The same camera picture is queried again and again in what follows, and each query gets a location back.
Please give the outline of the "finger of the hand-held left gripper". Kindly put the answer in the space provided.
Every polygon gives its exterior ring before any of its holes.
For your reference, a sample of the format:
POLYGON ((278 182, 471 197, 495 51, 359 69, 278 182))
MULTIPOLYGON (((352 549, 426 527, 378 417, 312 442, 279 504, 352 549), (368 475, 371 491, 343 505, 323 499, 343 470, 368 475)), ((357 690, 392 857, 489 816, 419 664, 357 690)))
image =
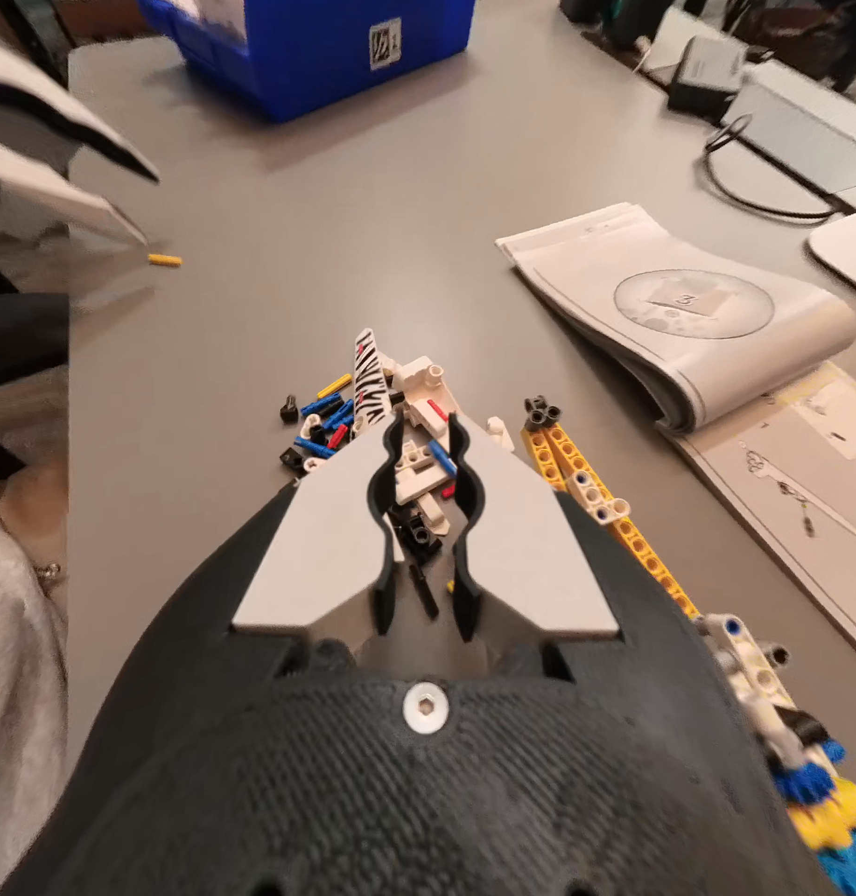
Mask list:
POLYGON ((47 164, 0 143, 0 201, 4 197, 31 203, 83 230, 148 244, 141 228, 105 197, 86 192, 47 164))
POLYGON ((153 183, 160 181, 154 164, 119 132, 1 40, 0 107, 29 116, 61 138, 87 146, 153 183))

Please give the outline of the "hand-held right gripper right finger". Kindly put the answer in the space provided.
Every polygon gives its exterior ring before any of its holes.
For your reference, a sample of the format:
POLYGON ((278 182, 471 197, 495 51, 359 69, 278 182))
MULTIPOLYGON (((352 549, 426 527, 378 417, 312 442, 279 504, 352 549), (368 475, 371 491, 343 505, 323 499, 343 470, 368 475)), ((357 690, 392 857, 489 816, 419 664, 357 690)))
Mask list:
POLYGON ((620 626, 564 505, 573 504, 466 416, 449 419, 453 617, 466 643, 609 640, 620 626))

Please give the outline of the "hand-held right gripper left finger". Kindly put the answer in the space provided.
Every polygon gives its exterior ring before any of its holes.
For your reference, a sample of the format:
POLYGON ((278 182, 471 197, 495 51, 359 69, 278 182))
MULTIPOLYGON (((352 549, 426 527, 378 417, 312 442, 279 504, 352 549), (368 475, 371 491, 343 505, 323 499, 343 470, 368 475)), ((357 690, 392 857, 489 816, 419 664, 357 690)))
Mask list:
POLYGON ((396 463, 404 420, 378 421, 306 476, 232 618, 250 633, 370 639, 396 608, 396 463))

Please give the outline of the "heap of mixed lego pieces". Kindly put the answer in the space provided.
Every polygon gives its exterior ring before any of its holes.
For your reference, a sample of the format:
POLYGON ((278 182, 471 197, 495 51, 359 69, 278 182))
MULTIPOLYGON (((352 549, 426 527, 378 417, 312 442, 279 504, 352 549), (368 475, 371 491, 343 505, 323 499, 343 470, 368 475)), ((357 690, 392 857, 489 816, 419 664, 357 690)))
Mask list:
POLYGON ((395 465, 396 502, 386 515, 394 559, 405 563, 429 619, 438 613, 425 566, 440 554, 449 520, 438 497, 455 494, 456 465, 449 449, 449 418, 461 412, 444 369, 428 356, 407 364, 388 357, 371 328, 355 339, 353 368, 300 408, 293 395, 280 409, 286 425, 301 422, 279 462, 296 478, 314 473, 368 428, 398 413, 403 441, 395 465))

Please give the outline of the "blue plastic bin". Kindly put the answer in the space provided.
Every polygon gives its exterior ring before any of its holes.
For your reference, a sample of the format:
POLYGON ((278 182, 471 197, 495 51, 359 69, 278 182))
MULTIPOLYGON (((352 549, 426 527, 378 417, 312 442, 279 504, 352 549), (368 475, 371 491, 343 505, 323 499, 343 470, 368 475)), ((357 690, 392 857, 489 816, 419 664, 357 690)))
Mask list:
POLYGON ((247 44, 140 1, 203 83, 285 123, 464 52, 474 1, 250 1, 247 44))

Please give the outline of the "partly built lego model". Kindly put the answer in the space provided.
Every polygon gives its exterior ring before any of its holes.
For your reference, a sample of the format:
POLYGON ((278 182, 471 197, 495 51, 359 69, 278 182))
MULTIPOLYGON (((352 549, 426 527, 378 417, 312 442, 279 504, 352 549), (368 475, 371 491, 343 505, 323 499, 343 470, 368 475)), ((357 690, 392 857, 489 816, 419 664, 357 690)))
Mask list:
POLYGON ((693 622, 744 711, 795 831, 842 894, 856 894, 856 784, 839 774, 843 745, 792 699, 779 674, 791 659, 754 638, 734 614, 703 614, 605 486, 543 396, 527 399, 521 431, 538 474, 570 494, 657 581, 693 622))

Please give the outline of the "lego instruction booklet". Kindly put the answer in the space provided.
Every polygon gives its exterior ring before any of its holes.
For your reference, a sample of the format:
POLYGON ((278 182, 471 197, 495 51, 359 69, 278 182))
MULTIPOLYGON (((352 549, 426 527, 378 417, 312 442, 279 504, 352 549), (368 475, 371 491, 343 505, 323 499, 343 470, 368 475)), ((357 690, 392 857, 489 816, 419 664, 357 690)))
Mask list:
POLYGON ((618 203, 496 246, 657 403, 665 434, 856 645, 856 316, 618 203))

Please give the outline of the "white folding stand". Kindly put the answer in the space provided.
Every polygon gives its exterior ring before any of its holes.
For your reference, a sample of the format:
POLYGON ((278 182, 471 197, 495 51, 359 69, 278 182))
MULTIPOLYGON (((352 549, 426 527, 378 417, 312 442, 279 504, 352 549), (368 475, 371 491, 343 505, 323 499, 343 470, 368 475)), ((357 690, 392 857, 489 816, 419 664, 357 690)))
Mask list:
POLYGON ((856 213, 814 229, 807 246, 817 261, 856 287, 856 213))

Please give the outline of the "black power adapter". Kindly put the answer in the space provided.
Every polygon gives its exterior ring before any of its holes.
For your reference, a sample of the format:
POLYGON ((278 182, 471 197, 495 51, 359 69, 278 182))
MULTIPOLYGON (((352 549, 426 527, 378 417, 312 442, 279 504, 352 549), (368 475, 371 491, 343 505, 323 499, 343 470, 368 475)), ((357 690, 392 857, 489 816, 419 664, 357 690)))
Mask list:
POLYGON ((719 122, 743 84, 747 46, 732 38, 692 37, 668 88, 667 108, 719 122))

